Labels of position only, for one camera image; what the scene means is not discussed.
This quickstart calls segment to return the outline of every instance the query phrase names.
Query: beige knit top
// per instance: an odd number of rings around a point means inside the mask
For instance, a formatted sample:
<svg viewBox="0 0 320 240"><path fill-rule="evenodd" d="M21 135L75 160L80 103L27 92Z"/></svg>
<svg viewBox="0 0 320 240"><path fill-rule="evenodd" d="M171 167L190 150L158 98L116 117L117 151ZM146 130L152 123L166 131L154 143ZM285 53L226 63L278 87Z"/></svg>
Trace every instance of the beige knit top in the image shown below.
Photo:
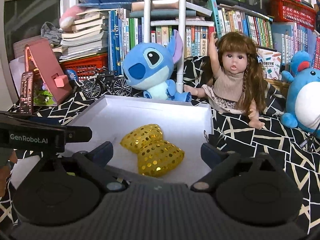
<svg viewBox="0 0 320 240"><path fill-rule="evenodd" d="M242 95L244 73L232 74L225 72L220 68L215 75L215 83L213 85L214 93L223 99L238 102Z"/></svg>

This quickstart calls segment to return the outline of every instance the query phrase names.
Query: doll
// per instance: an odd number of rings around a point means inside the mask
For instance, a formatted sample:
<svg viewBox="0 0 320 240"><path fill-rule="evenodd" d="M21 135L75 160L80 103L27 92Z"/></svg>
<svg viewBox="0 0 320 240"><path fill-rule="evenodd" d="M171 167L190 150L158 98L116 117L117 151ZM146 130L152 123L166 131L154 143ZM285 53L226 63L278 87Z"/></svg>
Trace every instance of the doll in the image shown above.
<svg viewBox="0 0 320 240"><path fill-rule="evenodd" d="M259 121L259 111L266 106L266 82L255 44L249 37L231 32L220 39L217 50L214 35L211 33L209 42L210 60L204 66L209 81L201 88L184 85L184 90L200 98L207 97L218 112L247 115L248 125L261 129L264 123Z"/></svg>

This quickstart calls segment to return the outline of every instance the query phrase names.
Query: brown hair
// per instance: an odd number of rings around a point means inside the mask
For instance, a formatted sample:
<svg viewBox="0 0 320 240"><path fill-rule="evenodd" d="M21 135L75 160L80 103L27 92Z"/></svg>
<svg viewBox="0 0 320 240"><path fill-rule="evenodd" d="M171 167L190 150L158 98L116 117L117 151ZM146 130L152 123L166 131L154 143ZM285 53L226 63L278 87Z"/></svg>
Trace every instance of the brown hair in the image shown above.
<svg viewBox="0 0 320 240"><path fill-rule="evenodd" d="M218 42L218 59L222 70L222 55L224 52L241 52L247 55L248 66L244 71L242 95L237 103L237 108L249 114L249 107L254 99L257 111L263 111L266 107L265 89L266 81L263 79L263 68L258 62L257 47L248 36L236 32L225 34ZM210 59L206 59L203 66L204 74L207 76L207 85L213 84L213 73Z"/></svg>

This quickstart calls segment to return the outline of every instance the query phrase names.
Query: white tray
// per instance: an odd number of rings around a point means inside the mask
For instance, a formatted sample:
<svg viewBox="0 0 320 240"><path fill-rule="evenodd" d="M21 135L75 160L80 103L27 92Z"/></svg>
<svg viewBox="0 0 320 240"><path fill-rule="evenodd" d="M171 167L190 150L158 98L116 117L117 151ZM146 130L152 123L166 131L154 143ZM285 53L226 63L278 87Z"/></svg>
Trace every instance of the white tray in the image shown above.
<svg viewBox="0 0 320 240"><path fill-rule="evenodd" d="M103 96L69 125L89 126L92 139L88 143L69 143L63 156L85 150L91 151L105 141L111 141L113 158L108 165L138 173L137 155L123 148L121 139L132 130L155 123L164 133L164 139L185 151L185 157L176 169L163 177L165 182L183 182L189 186L206 175L210 168L200 156L206 142L204 130L213 133L210 106L191 103L153 100L146 98Z"/></svg>

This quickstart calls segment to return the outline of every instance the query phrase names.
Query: white pole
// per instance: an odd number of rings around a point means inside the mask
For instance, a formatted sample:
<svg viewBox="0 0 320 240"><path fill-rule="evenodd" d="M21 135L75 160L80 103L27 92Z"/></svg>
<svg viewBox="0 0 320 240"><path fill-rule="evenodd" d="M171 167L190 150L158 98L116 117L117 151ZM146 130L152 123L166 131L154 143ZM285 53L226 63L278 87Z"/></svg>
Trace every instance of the white pole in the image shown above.
<svg viewBox="0 0 320 240"><path fill-rule="evenodd" d="M186 0L179 0L179 34L183 42L182 57L177 63L177 92L183 92L184 50L186 44Z"/></svg>
<svg viewBox="0 0 320 240"><path fill-rule="evenodd" d="M144 10L143 10L143 40L145 43L150 42L150 9L151 9L151 0L144 0Z"/></svg>

